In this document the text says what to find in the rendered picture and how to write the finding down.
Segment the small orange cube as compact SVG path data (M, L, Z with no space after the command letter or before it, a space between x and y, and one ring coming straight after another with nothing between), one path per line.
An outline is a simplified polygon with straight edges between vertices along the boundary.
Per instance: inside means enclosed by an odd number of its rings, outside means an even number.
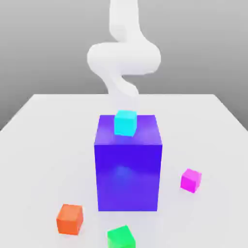
M60 234L78 235L83 223L81 205L63 204L56 218Z

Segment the small green cube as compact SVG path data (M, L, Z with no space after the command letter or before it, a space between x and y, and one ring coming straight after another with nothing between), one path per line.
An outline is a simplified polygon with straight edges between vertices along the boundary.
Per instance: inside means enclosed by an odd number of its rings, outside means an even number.
M108 248L136 248L136 240L127 225L107 232Z

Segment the small magenta cube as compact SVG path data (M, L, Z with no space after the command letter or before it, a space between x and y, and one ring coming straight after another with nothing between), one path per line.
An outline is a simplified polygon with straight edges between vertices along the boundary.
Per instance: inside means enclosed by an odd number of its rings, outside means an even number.
M180 188L187 190L191 193L195 193L200 186L202 179L202 173L187 169L181 177Z

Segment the large purple box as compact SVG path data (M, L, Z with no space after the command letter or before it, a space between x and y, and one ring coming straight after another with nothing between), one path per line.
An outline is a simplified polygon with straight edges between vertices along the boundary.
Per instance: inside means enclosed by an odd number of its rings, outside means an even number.
M133 137L114 134L114 117L100 115L94 142L99 211L156 211L162 140L154 115L139 115Z

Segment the small cyan cube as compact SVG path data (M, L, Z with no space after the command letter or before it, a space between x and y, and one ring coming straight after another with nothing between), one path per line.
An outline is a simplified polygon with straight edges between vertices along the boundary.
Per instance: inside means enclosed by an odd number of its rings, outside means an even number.
M137 129L137 112L119 110L114 116L114 134L120 136L134 136Z

